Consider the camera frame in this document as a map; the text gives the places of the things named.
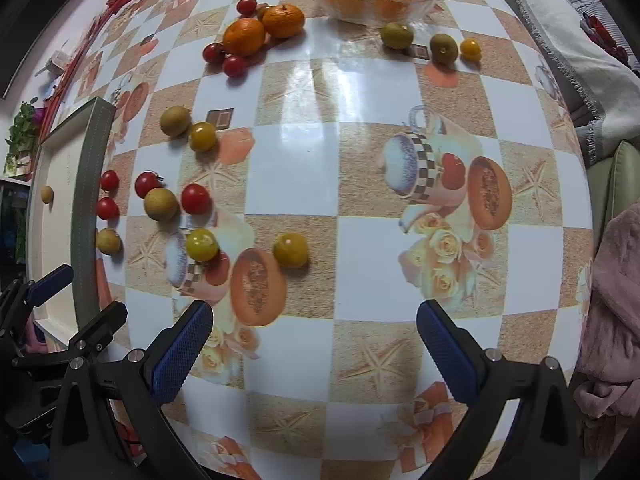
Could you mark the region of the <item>green-brown round fruit right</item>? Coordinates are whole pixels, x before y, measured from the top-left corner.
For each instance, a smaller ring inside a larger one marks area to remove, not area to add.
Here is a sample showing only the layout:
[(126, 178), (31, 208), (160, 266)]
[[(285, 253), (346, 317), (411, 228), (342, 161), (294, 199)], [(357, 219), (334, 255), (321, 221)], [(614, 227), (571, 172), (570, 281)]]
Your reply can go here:
[(430, 40), (432, 60), (450, 66), (459, 56), (457, 41), (447, 34), (436, 34)]

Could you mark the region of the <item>shallow cardboard box tray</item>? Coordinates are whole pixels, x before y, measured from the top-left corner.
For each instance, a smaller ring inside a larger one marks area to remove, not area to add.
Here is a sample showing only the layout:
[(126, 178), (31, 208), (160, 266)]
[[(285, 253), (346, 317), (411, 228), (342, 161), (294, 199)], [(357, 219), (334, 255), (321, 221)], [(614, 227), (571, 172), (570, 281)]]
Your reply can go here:
[(100, 312), (96, 284), (96, 202), (115, 107), (94, 98), (40, 144), (28, 200), (27, 276), (34, 281), (63, 263), (73, 283), (36, 309), (35, 319), (58, 344)]

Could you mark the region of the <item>dark green-brown cherry tomato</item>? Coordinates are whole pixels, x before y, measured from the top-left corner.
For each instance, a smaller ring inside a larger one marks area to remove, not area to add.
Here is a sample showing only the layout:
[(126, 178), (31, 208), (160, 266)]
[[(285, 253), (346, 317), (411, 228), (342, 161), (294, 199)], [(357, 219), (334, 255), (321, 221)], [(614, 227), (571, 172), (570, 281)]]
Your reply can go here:
[(256, 6), (256, 18), (258, 19), (258, 21), (262, 21), (262, 19), (264, 18), (265, 13), (270, 8), (271, 8), (271, 6), (268, 3), (259, 3), (258, 6)]

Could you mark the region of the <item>red cherry tomato edge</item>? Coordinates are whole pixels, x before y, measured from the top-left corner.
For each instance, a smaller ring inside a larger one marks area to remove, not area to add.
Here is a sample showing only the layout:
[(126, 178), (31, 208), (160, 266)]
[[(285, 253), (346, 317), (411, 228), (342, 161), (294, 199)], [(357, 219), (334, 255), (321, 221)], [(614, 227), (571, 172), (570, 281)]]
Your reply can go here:
[(119, 208), (111, 197), (104, 196), (96, 203), (96, 214), (102, 220), (112, 220), (119, 216)]

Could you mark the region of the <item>orange mandarin near bowl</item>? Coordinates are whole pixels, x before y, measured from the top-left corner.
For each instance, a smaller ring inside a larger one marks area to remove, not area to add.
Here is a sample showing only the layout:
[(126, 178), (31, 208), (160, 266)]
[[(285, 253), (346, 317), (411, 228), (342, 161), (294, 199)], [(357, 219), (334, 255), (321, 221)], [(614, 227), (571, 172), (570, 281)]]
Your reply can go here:
[(262, 14), (262, 24), (266, 32), (276, 39), (288, 39), (298, 35), (305, 25), (305, 14), (292, 4), (270, 6)]

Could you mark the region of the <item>white grey sofa cushion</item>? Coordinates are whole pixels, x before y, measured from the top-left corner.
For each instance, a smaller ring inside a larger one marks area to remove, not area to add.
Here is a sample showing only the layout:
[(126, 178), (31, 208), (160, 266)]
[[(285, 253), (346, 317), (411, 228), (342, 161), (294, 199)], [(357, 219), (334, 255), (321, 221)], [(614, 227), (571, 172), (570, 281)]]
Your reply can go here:
[(611, 156), (622, 141), (639, 140), (639, 78), (594, 44), (566, 0), (514, 0), (551, 66), (588, 110), (576, 132), (588, 166)]

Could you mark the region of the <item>potted green plant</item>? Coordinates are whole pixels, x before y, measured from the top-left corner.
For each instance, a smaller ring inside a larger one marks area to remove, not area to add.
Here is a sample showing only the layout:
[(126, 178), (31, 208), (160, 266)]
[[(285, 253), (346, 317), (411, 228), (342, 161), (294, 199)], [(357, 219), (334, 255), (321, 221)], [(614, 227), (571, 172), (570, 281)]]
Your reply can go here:
[(40, 128), (46, 110), (37, 106), (35, 96), (28, 102), (21, 102), (18, 112), (9, 128), (8, 154), (4, 164), (4, 174), (11, 178), (28, 176), (32, 171), (32, 159), (39, 142)]

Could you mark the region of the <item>pink blanket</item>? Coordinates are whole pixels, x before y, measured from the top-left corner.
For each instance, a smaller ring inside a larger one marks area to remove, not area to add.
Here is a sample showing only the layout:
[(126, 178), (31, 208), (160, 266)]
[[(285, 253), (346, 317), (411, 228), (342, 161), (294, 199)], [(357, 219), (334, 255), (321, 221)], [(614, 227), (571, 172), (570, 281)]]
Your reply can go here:
[(578, 408), (590, 418), (639, 409), (639, 206), (608, 222), (592, 266), (587, 325), (576, 372)]

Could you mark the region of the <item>orange mandarin front left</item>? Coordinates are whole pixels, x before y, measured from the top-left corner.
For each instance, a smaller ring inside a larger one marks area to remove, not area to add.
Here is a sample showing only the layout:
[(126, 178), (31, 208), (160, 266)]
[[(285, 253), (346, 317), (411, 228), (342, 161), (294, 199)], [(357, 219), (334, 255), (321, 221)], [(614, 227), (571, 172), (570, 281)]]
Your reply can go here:
[(266, 31), (261, 21), (239, 18), (224, 31), (222, 46), (228, 54), (248, 58), (262, 48), (265, 39)]

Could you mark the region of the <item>small yellow tomato right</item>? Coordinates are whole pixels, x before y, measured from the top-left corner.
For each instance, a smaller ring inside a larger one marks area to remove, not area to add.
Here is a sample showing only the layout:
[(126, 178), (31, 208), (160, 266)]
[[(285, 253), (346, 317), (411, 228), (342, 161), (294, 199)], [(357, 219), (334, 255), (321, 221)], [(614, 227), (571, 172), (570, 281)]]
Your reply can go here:
[(460, 56), (470, 63), (480, 62), (483, 53), (480, 44), (475, 38), (466, 38), (459, 46)]

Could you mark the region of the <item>red cherry tomato with stem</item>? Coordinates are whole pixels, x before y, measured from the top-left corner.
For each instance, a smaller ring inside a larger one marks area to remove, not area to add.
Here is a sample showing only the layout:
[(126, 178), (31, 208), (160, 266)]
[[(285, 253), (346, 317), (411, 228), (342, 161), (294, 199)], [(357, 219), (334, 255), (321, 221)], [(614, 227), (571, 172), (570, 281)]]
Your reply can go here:
[(154, 171), (145, 171), (139, 174), (134, 181), (134, 192), (140, 198), (145, 198), (153, 188), (161, 188), (163, 178)]

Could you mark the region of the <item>yellow cherry tomato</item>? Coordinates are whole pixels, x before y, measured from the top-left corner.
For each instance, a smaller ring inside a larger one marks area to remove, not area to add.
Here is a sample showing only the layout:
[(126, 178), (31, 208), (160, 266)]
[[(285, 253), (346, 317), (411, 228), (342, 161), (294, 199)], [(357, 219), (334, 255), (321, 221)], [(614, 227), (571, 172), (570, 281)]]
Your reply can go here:
[(189, 128), (189, 145), (192, 151), (204, 153), (217, 143), (216, 128), (209, 122), (196, 122)]
[(302, 268), (309, 261), (307, 240), (299, 233), (283, 233), (274, 241), (272, 254), (282, 268)]

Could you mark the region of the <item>red cherry tomato front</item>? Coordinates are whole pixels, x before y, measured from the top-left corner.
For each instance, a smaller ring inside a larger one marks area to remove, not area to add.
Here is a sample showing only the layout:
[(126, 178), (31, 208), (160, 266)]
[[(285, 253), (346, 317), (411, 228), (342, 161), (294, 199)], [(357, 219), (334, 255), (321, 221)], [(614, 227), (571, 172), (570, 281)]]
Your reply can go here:
[(248, 64), (242, 56), (229, 55), (222, 63), (222, 70), (229, 78), (241, 78), (245, 76)]

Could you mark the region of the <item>green-brown round fruit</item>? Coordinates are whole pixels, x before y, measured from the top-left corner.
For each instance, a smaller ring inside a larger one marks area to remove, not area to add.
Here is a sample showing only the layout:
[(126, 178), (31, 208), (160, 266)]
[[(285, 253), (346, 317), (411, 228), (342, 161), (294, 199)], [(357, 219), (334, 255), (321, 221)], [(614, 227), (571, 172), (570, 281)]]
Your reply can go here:
[(392, 50), (406, 50), (413, 43), (413, 29), (401, 23), (388, 23), (380, 29), (380, 37), (386, 48)]
[(432, 60), (450, 66), (459, 56), (457, 41), (447, 34), (436, 34), (430, 40)]

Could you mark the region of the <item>tan longan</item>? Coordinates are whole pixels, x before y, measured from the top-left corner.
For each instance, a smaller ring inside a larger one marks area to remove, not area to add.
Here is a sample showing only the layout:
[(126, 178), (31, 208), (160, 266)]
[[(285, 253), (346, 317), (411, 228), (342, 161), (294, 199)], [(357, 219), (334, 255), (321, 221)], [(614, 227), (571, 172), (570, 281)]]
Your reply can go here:
[(122, 249), (122, 240), (114, 229), (105, 228), (96, 234), (96, 248), (103, 255), (114, 256)]
[(178, 210), (178, 200), (168, 188), (152, 188), (143, 200), (145, 213), (157, 222), (170, 220)]
[(190, 110), (181, 105), (169, 107), (160, 115), (160, 130), (169, 136), (175, 138), (183, 134), (191, 125)]

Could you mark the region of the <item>yellow-green cherry tomato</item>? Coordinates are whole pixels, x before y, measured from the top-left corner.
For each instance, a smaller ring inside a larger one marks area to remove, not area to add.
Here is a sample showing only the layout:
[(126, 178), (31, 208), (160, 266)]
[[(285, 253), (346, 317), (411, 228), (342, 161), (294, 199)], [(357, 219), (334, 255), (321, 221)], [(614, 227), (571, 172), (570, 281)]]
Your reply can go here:
[(206, 262), (216, 257), (219, 245), (208, 229), (198, 228), (186, 236), (186, 253), (196, 262)]

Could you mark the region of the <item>green-brown round fruit left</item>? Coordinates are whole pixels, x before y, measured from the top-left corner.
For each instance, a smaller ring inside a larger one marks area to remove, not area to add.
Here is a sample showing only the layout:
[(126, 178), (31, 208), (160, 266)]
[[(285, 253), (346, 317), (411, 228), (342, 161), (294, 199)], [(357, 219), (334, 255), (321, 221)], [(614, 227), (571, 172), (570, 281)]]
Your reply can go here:
[(413, 29), (401, 23), (388, 23), (380, 29), (380, 37), (386, 48), (392, 50), (406, 50), (413, 43)]

